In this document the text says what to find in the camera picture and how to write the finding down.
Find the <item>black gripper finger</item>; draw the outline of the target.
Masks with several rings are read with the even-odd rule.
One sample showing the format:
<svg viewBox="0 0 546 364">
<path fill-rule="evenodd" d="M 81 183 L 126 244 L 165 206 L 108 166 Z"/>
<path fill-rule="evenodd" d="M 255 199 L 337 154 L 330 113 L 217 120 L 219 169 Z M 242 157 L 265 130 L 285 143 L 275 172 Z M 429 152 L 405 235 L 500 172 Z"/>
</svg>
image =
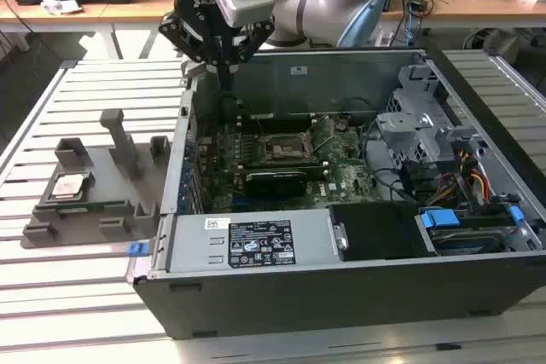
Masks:
<svg viewBox="0 0 546 364">
<path fill-rule="evenodd" d="M 249 61 L 275 29 L 273 21 L 230 28 L 222 35 L 222 90 L 230 91 L 238 66 Z"/>
<path fill-rule="evenodd" d="M 166 14 L 159 25 L 159 32 L 190 60 L 215 74 L 218 88 L 222 89 L 222 71 L 218 68 L 219 48 L 207 29 L 203 34 L 195 34 L 195 30 L 177 14 Z"/>
</svg>

